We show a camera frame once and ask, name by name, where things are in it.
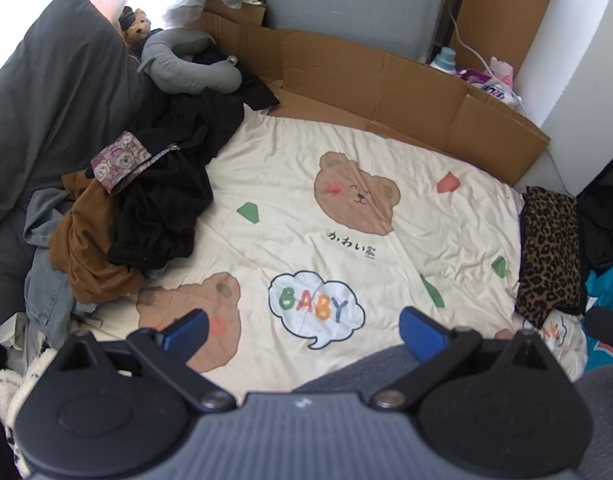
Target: white cable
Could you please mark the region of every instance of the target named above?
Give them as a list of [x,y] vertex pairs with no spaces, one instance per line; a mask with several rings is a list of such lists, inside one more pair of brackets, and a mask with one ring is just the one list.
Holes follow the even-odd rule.
[[484,65],[486,72],[489,73],[491,78],[515,98],[515,102],[519,105],[524,116],[528,117],[528,113],[526,113],[526,109],[524,108],[524,105],[522,104],[522,99],[520,98],[520,96],[517,95],[515,92],[513,92],[513,89],[509,85],[504,83],[504,81],[500,81],[500,79],[495,76],[495,74],[493,73],[493,70],[491,70],[491,67],[488,65],[488,63],[486,63],[486,61],[484,61],[484,58],[480,56],[480,54],[474,48],[471,48],[470,46],[465,44],[464,41],[462,41],[462,38],[460,38],[460,31],[457,28],[457,22],[453,16],[453,13],[451,12],[450,7],[448,8],[448,14],[451,17],[451,20],[453,21],[453,25],[455,25],[455,37],[457,38],[459,44],[462,45],[466,50],[468,50],[469,52],[472,52],[473,54],[475,54],[475,56],[477,56],[477,59],[479,59],[481,63]]

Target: denim jeans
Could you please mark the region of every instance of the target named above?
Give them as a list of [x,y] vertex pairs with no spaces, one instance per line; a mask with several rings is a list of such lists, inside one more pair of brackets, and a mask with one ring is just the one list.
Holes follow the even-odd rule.
[[24,280],[26,313],[52,348],[59,349],[68,337],[71,313],[93,312],[97,304],[78,303],[65,272],[48,259],[48,241],[73,205],[63,189],[42,189],[31,197],[24,225],[24,240],[36,247],[33,264]]

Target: brown jacket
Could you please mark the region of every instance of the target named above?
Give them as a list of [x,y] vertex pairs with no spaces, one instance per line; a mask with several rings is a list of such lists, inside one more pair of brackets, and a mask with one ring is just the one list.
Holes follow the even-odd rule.
[[144,275],[138,269],[107,262],[115,197],[84,173],[62,177],[75,203],[49,241],[49,259],[56,269],[67,273],[77,301],[102,303],[137,292]]

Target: gray neck pillow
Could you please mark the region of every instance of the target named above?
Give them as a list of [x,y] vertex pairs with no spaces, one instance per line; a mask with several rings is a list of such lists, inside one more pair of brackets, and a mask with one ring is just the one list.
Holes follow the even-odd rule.
[[215,42],[210,34],[199,30],[163,30],[144,43],[138,70],[144,70],[167,94],[197,95],[205,88],[230,94],[242,84],[242,74],[234,63],[225,60],[202,65],[180,59],[180,56],[199,54]]

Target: brown bear face print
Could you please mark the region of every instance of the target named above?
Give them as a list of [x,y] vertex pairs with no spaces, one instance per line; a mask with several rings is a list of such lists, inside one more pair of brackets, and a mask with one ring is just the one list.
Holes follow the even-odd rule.
[[197,372],[208,372],[227,364],[237,352],[242,331],[239,300],[240,284],[227,272],[214,274],[200,285],[145,288],[138,294],[139,326],[161,330],[201,308],[208,314],[208,340],[187,365]]
[[393,230],[393,208],[400,190],[392,180],[360,170],[343,153],[324,153],[315,178],[315,200],[334,221],[363,233]]

